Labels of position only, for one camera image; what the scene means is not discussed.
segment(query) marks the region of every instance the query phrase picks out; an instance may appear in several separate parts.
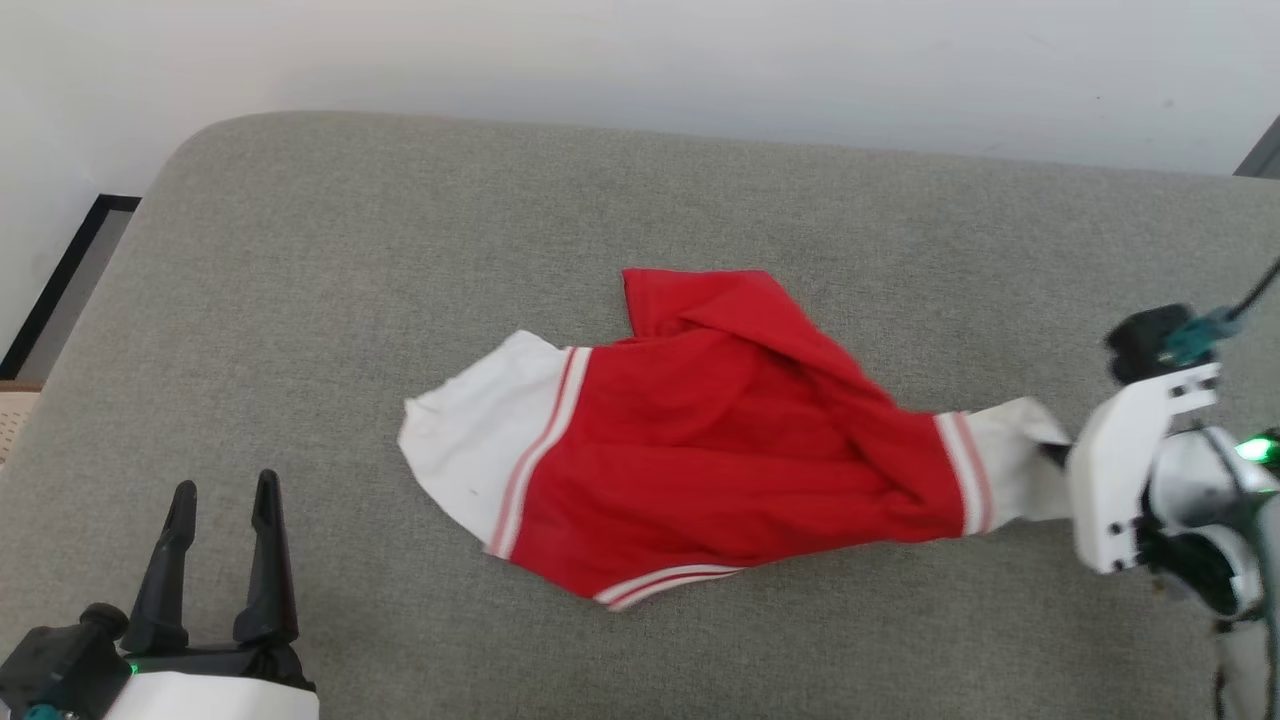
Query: clothing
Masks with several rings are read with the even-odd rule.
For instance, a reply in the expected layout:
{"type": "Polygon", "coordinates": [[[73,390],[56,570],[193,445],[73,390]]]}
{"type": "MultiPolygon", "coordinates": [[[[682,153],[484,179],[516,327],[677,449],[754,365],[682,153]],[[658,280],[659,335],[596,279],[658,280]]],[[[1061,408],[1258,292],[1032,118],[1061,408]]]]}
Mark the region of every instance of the clothing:
{"type": "Polygon", "coordinates": [[[1038,404],[902,410],[763,272],[623,281],[634,337],[517,332],[407,401],[399,438],[488,552],[576,594],[621,610],[794,555],[988,532],[1053,474],[1037,442],[1066,437],[1038,404]]]}

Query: fabric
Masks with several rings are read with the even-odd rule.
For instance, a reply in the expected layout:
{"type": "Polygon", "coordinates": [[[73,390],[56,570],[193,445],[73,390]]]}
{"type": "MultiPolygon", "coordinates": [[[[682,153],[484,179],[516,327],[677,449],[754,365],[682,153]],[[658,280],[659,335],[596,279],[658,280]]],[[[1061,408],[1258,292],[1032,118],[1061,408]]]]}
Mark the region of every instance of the fabric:
{"type": "Polygon", "coordinates": [[[611,610],[795,555],[989,532],[1065,497],[1034,401],[899,409],[763,272],[623,272],[634,337],[517,332],[406,402],[424,489],[509,560],[611,610]]]}
{"type": "MultiPolygon", "coordinates": [[[[628,334],[630,266],[768,270],[904,407],[1034,395],[1075,432],[1115,392],[1106,332],[1238,297],[1277,227],[1280,184],[1245,178],[397,115],[221,123],[146,191],[0,474],[0,648],[93,601],[132,607],[183,479],[183,620],[229,638],[274,468],[324,717],[1199,720],[1204,614],[1142,571],[1094,577],[1065,523],[808,555],[602,612],[479,555],[396,434],[406,397],[516,328],[628,334]]],[[[1258,310],[1206,416],[1244,437],[1280,407],[1280,313],[1258,310]]]]}

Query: black cable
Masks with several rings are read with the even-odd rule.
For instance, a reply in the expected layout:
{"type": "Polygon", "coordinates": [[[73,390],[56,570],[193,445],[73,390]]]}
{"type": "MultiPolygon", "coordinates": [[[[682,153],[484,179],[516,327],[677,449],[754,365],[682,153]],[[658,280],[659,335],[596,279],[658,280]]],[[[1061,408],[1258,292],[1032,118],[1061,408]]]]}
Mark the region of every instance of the black cable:
{"type": "MultiPolygon", "coordinates": [[[[1276,266],[1268,273],[1275,277],[1275,269],[1280,268],[1280,260],[1276,261],[1276,266]]],[[[1257,295],[1261,295],[1258,290],[1251,293],[1252,300],[1257,300],[1257,295]]],[[[1217,455],[1217,459],[1226,468],[1226,473],[1231,477],[1231,484],[1235,486],[1235,492],[1239,493],[1240,500],[1251,502],[1251,493],[1244,487],[1244,480],[1240,479],[1240,474],[1235,470],[1235,464],[1222,450],[1222,446],[1217,443],[1213,436],[1204,428],[1199,420],[1193,420],[1194,427],[1199,430],[1204,439],[1208,441],[1210,447],[1217,455]]],[[[1276,587],[1275,577],[1271,573],[1271,557],[1267,548],[1266,541],[1258,529],[1258,512],[1253,507],[1248,507],[1249,523],[1245,524],[1245,530],[1249,537],[1245,541],[1258,553],[1258,574],[1262,575],[1262,615],[1267,624],[1267,711],[1263,717],[1267,720],[1277,720],[1276,716],[1276,669],[1280,666],[1280,628],[1276,624],[1276,606],[1275,597],[1280,588],[1276,587]]]]}
{"type": "Polygon", "coordinates": [[[1262,293],[1266,292],[1268,287],[1271,287],[1272,281],[1276,279],[1276,274],[1280,274],[1280,258],[1276,258],[1276,261],[1271,264],[1271,268],[1266,272],[1266,274],[1262,275],[1262,279],[1258,281],[1258,284],[1253,286],[1253,290],[1249,291],[1249,295],[1244,296],[1244,300],[1242,300],[1239,305],[1231,307],[1231,311],[1226,314],[1226,319],[1234,320],[1240,315],[1243,315],[1244,311],[1248,310],[1254,302],[1257,302],[1258,299],[1262,297],[1262,293]]]}
{"type": "Polygon", "coordinates": [[[1213,673],[1213,720],[1226,720],[1226,701],[1222,700],[1222,691],[1226,689],[1226,675],[1222,666],[1217,666],[1213,673]]]}

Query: teal connector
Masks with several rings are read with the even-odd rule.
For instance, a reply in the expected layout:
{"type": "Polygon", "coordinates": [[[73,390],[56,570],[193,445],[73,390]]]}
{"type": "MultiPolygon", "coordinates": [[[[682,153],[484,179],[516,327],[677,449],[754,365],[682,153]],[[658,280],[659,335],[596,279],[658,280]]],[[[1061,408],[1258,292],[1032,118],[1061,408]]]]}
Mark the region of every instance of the teal connector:
{"type": "Polygon", "coordinates": [[[22,720],[63,720],[63,714],[52,705],[32,705],[22,720]]]}
{"type": "Polygon", "coordinates": [[[1219,341],[1240,332],[1243,323],[1233,316],[1230,307],[1219,307],[1203,318],[1196,318],[1169,333],[1160,363],[1170,368],[1185,368],[1213,350],[1219,341]]]}

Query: couch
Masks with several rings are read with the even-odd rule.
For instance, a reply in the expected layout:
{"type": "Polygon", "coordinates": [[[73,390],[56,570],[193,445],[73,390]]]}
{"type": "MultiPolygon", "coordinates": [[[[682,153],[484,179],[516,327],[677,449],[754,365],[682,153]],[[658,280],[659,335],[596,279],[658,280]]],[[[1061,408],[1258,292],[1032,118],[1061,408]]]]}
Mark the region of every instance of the couch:
{"type": "MultiPolygon", "coordinates": [[[[147,191],[0,475],[0,647],[125,610],[200,488],[193,642],[244,605],[279,471],[325,717],[1206,717],[1207,612],[1066,523],[873,544],[611,614],[483,555],[415,483],[403,400],[517,328],[627,334],[618,272],[762,268],[905,406],[1033,395],[1071,430],[1126,315],[1235,300],[1280,184],[353,113],[215,124],[147,191]]],[[[1280,306],[1211,419],[1274,424],[1280,306]]]]}

